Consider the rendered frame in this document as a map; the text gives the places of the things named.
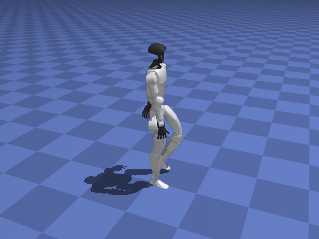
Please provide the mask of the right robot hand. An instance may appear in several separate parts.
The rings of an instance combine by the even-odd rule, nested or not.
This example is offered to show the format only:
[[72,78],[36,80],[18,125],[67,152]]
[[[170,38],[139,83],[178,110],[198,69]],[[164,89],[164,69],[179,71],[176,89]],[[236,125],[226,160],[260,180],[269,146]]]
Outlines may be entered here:
[[159,124],[158,124],[158,122],[157,122],[157,126],[158,126],[158,137],[157,137],[157,139],[164,139],[164,135],[165,135],[165,138],[167,138],[167,136],[166,136],[166,132],[169,134],[169,132],[166,130],[166,128],[165,128],[165,125],[164,126],[161,126],[161,127],[159,127]]

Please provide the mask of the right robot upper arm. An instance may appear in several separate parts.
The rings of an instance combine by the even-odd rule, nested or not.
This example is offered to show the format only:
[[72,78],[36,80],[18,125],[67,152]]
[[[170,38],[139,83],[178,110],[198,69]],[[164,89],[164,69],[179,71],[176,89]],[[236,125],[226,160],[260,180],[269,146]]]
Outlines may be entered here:
[[161,100],[162,104],[164,103],[164,99],[162,97],[159,97],[159,90],[158,90],[158,86],[157,86],[157,76],[155,72],[150,72],[148,73],[148,75],[146,76],[146,83],[149,87],[152,99],[153,99],[153,103],[155,103],[155,100],[159,99]]

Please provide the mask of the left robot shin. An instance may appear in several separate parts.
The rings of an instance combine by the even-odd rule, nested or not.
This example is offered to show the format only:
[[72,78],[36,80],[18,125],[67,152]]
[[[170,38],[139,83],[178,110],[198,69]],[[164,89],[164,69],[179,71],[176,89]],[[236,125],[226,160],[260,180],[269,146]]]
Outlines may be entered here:
[[162,154],[162,162],[164,162],[170,156],[170,154],[172,154],[177,149],[177,147],[180,145],[181,142],[176,143],[176,142],[173,142],[172,138],[169,139],[167,145],[165,146],[165,151]]

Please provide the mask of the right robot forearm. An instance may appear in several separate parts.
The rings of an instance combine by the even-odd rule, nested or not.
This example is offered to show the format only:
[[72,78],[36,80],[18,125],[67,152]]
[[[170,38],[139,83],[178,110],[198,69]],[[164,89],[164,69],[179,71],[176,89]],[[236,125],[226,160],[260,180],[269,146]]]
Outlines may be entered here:
[[163,107],[161,105],[162,105],[161,100],[159,100],[159,99],[155,100],[154,110],[156,112],[156,119],[157,119],[157,122],[159,124],[159,127],[164,126],[164,122],[163,122],[164,117],[162,116],[163,115]]

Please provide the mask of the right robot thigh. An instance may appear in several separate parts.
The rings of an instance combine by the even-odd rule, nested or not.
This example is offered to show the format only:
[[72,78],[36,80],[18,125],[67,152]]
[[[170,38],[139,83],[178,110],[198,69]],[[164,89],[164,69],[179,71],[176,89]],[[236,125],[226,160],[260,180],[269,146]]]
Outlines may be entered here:
[[158,159],[160,158],[160,156],[162,155],[164,148],[165,148],[165,135],[164,135],[164,139],[157,139],[158,137],[158,126],[157,126],[157,119],[156,116],[152,117],[152,120],[149,121],[148,123],[148,128],[150,131],[154,131],[153,133],[153,142],[154,142],[154,149],[152,149],[150,151],[151,152],[155,152]]

